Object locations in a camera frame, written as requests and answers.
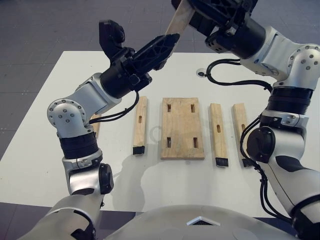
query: wooden board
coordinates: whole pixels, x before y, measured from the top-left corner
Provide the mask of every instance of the wooden board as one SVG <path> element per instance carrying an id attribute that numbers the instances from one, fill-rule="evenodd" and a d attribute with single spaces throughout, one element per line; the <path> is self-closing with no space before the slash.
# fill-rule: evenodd
<path id="1" fill-rule="evenodd" d="M 198 98 L 163 98 L 161 159 L 204 159 Z"/>
<path id="2" fill-rule="evenodd" d="M 238 148 L 239 159 L 242 160 L 242 164 L 243 164 L 243 166 L 245 168 L 246 167 L 252 167 L 252 164 L 251 164 L 250 160 L 246 159 L 240 152 L 241 134 L 242 134 L 243 130 L 248 126 L 246 108 L 245 108 L 245 104 L 244 103 L 237 103 L 237 104 L 233 105 L 233 107 L 232 107 L 232 117 L 233 117 L 234 130 L 236 132 L 235 138 L 236 138 L 236 143 L 237 143 L 237 148 Z M 247 134 L 246 137 L 243 140 L 243 149 L 244 149 L 245 152 L 246 152 L 246 149 L 247 149 L 248 136 L 249 136 L 249 134 Z"/>
<path id="3" fill-rule="evenodd" d="M 212 132 L 212 147 L 215 156 L 215 163 L 219 167 L 228 167 L 228 152 L 225 139 L 224 122 L 222 118 L 221 105 L 216 103 L 210 104 L 211 116 L 211 132 Z"/>
<path id="4" fill-rule="evenodd" d="M 94 114 L 90 119 L 100 118 L 101 114 Z M 95 137 L 99 136 L 100 122 L 92 123 L 93 131 L 95 132 Z"/>
<path id="5" fill-rule="evenodd" d="M 146 123 L 147 123 L 147 103 L 146 96 L 141 96 L 136 105 L 135 125 L 133 136 L 133 155 L 145 153 L 146 146 Z"/>

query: rectangular slot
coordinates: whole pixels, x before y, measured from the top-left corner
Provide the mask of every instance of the rectangular slot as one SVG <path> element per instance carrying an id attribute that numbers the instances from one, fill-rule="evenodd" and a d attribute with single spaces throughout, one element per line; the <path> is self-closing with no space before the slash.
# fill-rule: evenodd
<path id="1" fill-rule="evenodd" d="M 166 147 L 171 148 L 171 137 L 166 138 Z"/>
<path id="2" fill-rule="evenodd" d="M 194 147 L 195 149 L 198 148 L 198 138 L 197 138 L 197 137 L 194 137 L 194 138 L 193 138 L 193 147 Z"/>

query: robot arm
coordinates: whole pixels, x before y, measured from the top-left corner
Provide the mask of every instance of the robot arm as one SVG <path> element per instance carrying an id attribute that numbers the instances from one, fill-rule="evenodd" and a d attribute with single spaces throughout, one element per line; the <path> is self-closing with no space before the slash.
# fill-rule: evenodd
<path id="1" fill-rule="evenodd" d="M 90 118 L 94 113 L 107 112 L 131 91 L 137 93 L 137 101 L 138 91 L 152 81 L 148 72 L 164 66 L 179 37 L 158 36 L 135 52 L 122 47 L 125 33 L 120 25 L 111 20 L 99 23 L 99 42 L 110 67 L 92 75 L 73 94 L 53 101 L 47 109 L 63 151 L 70 196 L 60 200 L 21 239 L 95 239 L 94 226 L 104 195 L 111 192 L 114 183 L 111 167 L 101 163 L 102 151 Z"/>
<path id="2" fill-rule="evenodd" d="M 176 8 L 179 0 L 172 0 Z M 231 51 L 243 66 L 276 79 L 260 127 L 247 152 L 263 169 L 302 239 L 320 235 L 320 173 L 304 168 L 306 110 L 320 77 L 320 46 L 298 44 L 250 18 L 256 0 L 188 0 L 190 25 L 218 53 Z"/>

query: black end cap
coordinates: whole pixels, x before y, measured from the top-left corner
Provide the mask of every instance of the black end cap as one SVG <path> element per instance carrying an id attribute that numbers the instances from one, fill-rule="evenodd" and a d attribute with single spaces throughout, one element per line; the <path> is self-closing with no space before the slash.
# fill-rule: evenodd
<path id="1" fill-rule="evenodd" d="M 141 155 L 145 153 L 145 146 L 134 146 L 133 155 Z"/>
<path id="2" fill-rule="evenodd" d="M 109 164 L 101 163 L 99 167 L 99 183 L 101 194 L 108 194 L 114 189 L 114 179 Z"/>
<path id="3" fill-rule="evenodd" d="M 215 163 L 218 167 L 229 167 L 228 158 L 216 157 Z"/>
<path id="4" fill-rule="evenodd" d="M 243 166 L 244 166 L 245 168 L 253 167 L 250 158 L 244 158 L 244 159 L 242 159 L 242 163 L 243 163 Z"/>

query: black cylindrical joint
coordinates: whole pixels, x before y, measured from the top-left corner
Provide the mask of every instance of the black cylindrical joint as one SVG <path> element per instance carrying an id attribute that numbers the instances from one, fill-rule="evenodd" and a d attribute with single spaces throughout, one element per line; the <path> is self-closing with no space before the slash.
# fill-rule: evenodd
<path id="1" fill-rule="evenodd" d="M 205 43 L 218 53 L 231 51 L 241 59 L 248 59 L 256 54 L 263 46 L 266 30 L 248 17 L 235 33 L 231 30 L 218 30 L 210 35 Z"/>
<path id="2" fill-rule="evenodd" d="M 231 51 L 241 59 L 248 59 L 256 54 L 263 46 L 266 38 L 266 30 L 256 21 L 248 18 L 232 36 Z"/>
<path id="3" fill-rule="evenodd" d="M 99 150 L 94 132 L 71 138 L 60 138 L 60 145 L 66 159 L 78 159 Z"/>
<path id="4" fill-rule="evenodd" d="M 313 90 L 306 88 L 274 88 L 266 109 L 304 115 L 310 104 L 312 93 Z"/>
<path id="5" fill-rule="evenodd" d="M 128 80 L 129 76 L 120 61 L 113 62 L 110 68 L 100 75 L 100 83 L 103 89 L 116 99 L 122 98 L 133 90 L 132 83 Z"/>

